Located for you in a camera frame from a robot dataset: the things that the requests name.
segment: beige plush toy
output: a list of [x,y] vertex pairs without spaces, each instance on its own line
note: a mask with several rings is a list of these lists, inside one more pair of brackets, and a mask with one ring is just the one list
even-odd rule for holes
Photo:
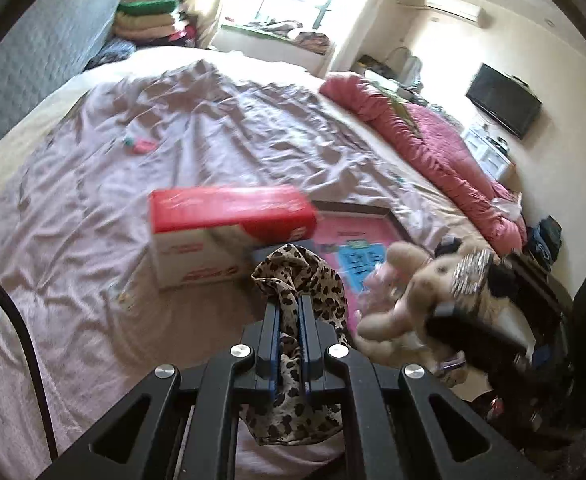
[[[389,310],[363,313],[355,346],[374,362],[390,366],[419,362],[437,371],[438,363],[454,357],[454,352],[427,336],[425,320],[439,303],[455,300],[491,323],[501,309],[501,302],[493,301],[485,286],[494,257],[490,250],[470,243],[435,259],[407,242],[391,245],[385,265],[407,283],[406,290],[394,305],[389,303]],[[462,382],[461,375],[453,382]]]

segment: pink comforter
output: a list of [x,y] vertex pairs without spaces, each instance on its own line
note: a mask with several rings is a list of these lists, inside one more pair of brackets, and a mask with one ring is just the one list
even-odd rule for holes
[[434,112],[407,104],[419,129],[414,134],[388,98],[355,73],[330,73],[320,93],[355,113],[373,127],[416,170],[448,196],[478,228],[500,256],[521,250],[526,240],[522,217],[517,222],[491,206],[495,197],[512,199],[503,186],[490,180],[471,156],[462,138]]

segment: white drawer cabinet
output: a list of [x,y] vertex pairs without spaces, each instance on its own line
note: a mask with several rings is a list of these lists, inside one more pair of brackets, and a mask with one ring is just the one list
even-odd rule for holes
[[509,157],[491,144],[486,138],[486,132],[478,126],[467,128],[461,136],[482,171],[503,184],[514,168]]

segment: gray mattress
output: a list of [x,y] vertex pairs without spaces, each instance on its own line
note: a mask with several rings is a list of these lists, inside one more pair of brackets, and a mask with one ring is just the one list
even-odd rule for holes
[[0,43],[0,139],[102,47],[119,0],[37,0]]

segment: blue paper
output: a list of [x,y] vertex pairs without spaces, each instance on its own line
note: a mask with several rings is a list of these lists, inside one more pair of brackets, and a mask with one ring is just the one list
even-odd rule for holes
[[342,267],[342,276],[346,278],[349,286],[360,292],[363,288],[364,279],[374,269],[375,264],[384,263],[387,250],[382,244],[371,244],[366,248],[353,248],[349,245],[342,245],[338,248],[337,258]]

